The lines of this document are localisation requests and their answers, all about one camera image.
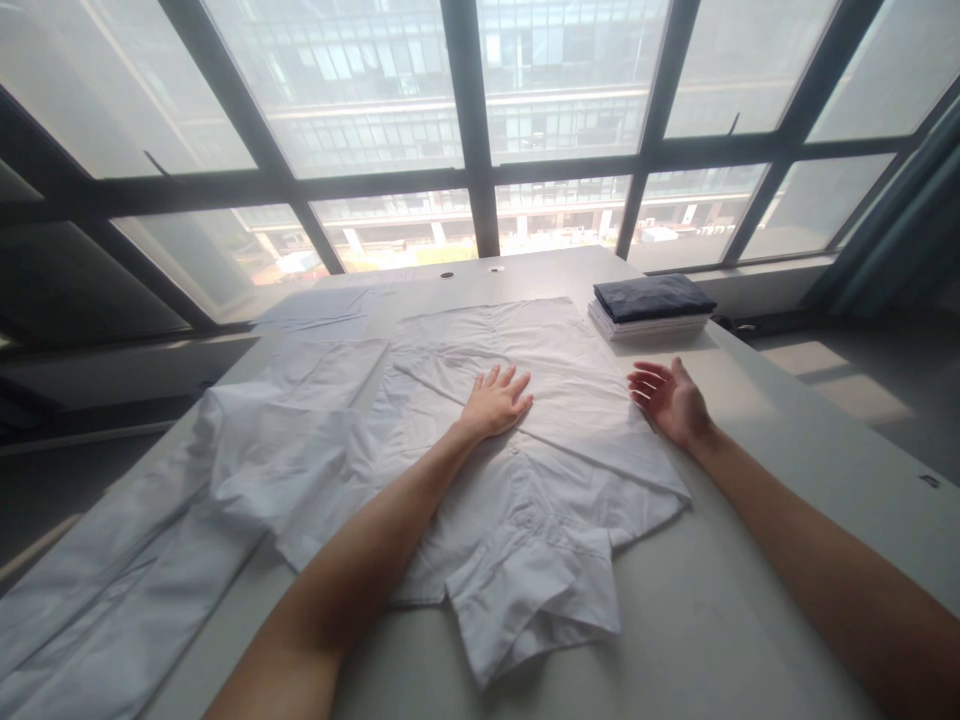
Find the floor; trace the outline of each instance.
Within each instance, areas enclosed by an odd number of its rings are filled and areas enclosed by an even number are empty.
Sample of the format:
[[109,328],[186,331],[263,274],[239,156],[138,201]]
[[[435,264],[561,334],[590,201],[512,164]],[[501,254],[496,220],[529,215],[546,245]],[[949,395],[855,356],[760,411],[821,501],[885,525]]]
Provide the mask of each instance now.
[[960,486],[960,321],[953,316],[900,316],[750,344]]
[[0,595],[160,437],[0,457]]

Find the white table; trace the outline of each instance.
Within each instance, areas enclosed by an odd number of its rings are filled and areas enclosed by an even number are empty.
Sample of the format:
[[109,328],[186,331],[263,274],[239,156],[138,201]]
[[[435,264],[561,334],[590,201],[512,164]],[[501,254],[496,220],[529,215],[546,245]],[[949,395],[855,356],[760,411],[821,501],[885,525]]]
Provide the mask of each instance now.
[[[503,266],[500,273],[488,268]],[[452,271],[454,277],[440,279]],[[592,247],[419,268],[368,328],[455,307],[570,296],[585,311],[595,282],[638,273]],[[339,276],[323,286],[369,282]],[[242,382],[269,357],[260,340],[221,380]],[[612,345],[624,373],[639,357],[681,353],[717,422],[801,497],[960,615],[960,491],[712,323],[694,337]],[[368,383],[360,405],[373,398]],[[168,452],[188,413],[130,472]],[[870,700],[792,603],[732,509],[670,446],[693,510],[616,559],[623,634],[547,655],[483,696],[449,607],[388,611],[347,662],[335,718],[873,717]],[[265,542],[142,717],[198,718],[293,580]]]

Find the forearm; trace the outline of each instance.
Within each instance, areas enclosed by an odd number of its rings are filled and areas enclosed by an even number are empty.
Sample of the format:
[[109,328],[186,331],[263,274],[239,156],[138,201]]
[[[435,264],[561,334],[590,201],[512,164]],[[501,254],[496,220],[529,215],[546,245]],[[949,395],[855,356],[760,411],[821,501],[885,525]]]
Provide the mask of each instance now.
[[691,453],[840,660],[895,716],[954,717],[960,622],[722,431]]
[[292,629],[291,639],[339,655],[349,649],[400,579],[479,440],[455,423],[330,539],[273,612]]
[[455,424],[330,539],[270,613],[206,720],[327,716],[343,656],[389,596],[478,442]]

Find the stack of folded clothes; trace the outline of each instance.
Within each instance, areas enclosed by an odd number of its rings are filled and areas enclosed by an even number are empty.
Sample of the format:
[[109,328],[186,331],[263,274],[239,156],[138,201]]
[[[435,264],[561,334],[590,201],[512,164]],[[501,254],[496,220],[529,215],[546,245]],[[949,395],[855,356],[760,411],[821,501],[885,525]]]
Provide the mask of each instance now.
[[588,308],[608,340],[702,328],[717,303],[686,275],[658,275],[593,286]]

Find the hand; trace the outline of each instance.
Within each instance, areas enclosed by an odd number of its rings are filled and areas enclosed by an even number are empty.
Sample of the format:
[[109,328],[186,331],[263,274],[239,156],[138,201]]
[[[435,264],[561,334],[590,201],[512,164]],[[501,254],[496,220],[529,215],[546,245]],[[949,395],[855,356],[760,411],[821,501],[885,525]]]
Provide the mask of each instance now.
[[715,430],[703,394],[680,358],[673,359],[672,369],[642,360],[633,366],[637,372],[627,375],[630,397],[677,445],[690,449]]
[[533,395],[520,393],[530,382],[530,373],[525,373],[513,381],[517,366],[511,365],[503,375],[500,366],[484,379],[483,373],[477,375],[473,383],[473,392],[467,400],[458,423],[477,440],[483,440],[506,432],[519,422],[523,414],[533,405]]

